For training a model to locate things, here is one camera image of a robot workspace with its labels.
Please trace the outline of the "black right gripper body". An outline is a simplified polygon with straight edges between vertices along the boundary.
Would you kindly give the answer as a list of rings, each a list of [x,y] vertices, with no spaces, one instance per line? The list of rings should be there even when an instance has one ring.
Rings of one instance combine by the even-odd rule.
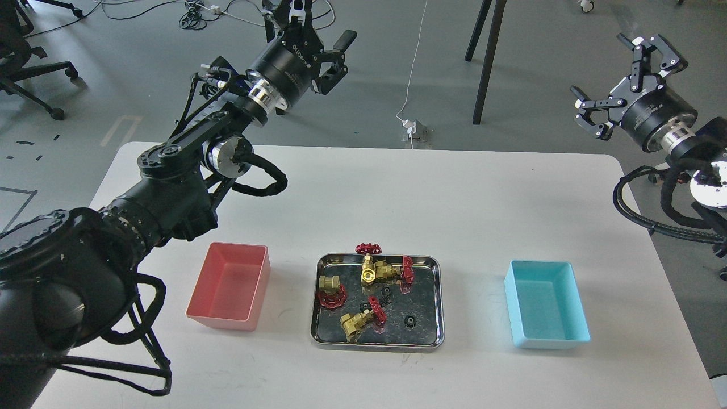
[[[667,123],[692,126],[698,113],[693,106],[666,85],[664,78],[657,74],[643,77],[643,90],[633,91],[629,77],[623,78],[610,91],[610,98],[623,100],[623,108],[608,110],[608,119],[623,128],[645,152],[662,149],[661,138]]]

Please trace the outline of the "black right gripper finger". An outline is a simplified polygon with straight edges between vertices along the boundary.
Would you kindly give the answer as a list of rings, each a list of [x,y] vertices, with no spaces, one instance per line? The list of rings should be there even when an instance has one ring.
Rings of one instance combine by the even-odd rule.
[[[689,63],[665,37],[654,34],[647,38],[629,39],[625,34],[616,36],[633,52],[633,62],[628,76],[629,91],[646,90],[648,81],[656,86],[665,85],[666,78],[685,70]]]
[[[623,90],[614,90],[608,98],[603,100],[591,100],[578,86],[570,86],[570,91],[576,96],[575,108],[577,114],[574,122],[585,129],[592,137],[599,140],[609,140],[613,128],[621,127],[621,122],[628,104],[626,96],[628,93]],[[607,114],[606,122],[593,122],[592,115],[597,112]]]

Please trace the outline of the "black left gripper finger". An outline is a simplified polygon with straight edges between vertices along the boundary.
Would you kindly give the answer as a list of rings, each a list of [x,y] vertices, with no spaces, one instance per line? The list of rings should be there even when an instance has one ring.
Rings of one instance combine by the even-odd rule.
[[[262,1],[262,16],[266,41],[270,43],[275,33],[283,31],[291,23],[303,26],[312,24],[312,1]]]
[[[330,50],[314,55],[314,62],[331,63],[330,67],[319,77],[312,80],[312,91],[327,95],[348,73],[345,65],[345,51],[357,37],[357,32],[346,30]]]

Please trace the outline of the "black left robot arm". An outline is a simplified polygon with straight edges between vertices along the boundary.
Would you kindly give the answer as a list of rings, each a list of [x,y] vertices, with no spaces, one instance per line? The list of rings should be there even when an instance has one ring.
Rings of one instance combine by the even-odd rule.
[[[327,95],[348,73],[347,30],[325,49],[310,1],[264,1],[276,35],[240,73],[223,58],[190,83],[215,93],[170,138],[137,159],[141,180],[100,210],[55,210],[2,233],[2,407],[29,408],[57,370],[114,381],[109,370],[159,377],[141,393],[170,393],[172,370],[152,326],[166,287],[139,264],[170,239],[218,227],[230,191],[283,192],[287,176],[257,155],[244,130],[263,126],[307,91]]]

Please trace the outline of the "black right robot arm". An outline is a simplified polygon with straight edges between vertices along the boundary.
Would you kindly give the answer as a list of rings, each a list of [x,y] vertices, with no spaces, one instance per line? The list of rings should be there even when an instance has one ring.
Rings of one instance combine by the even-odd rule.
[[[665,37],[629,39],[618,34],[618,39],[633,54],[630,72],[600,100],[571,86],[576,96],[574,121],[605,141],[620,127],[643,151],[664,151],[666,168],[644,165],[623,176],[613,190],[613,204],[650,235],[711,244],[717,258],[725,259],[725,118],[718,116],[693,130],[696,109],[666,81],[685,70],[688,62]],[[641,176],[662,182],[660,205],[673,225],[646,218],[625,203],[626,184]]]

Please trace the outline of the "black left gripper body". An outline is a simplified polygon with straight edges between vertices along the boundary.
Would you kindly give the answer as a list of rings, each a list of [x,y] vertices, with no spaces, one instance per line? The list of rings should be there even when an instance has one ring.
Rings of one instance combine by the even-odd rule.
[[[247,69],[249,97],[270,113],[296,104],[307,90],[320,93],[320,63],[314,58],[324,46],[310,26],[288,26],[267,44]]]

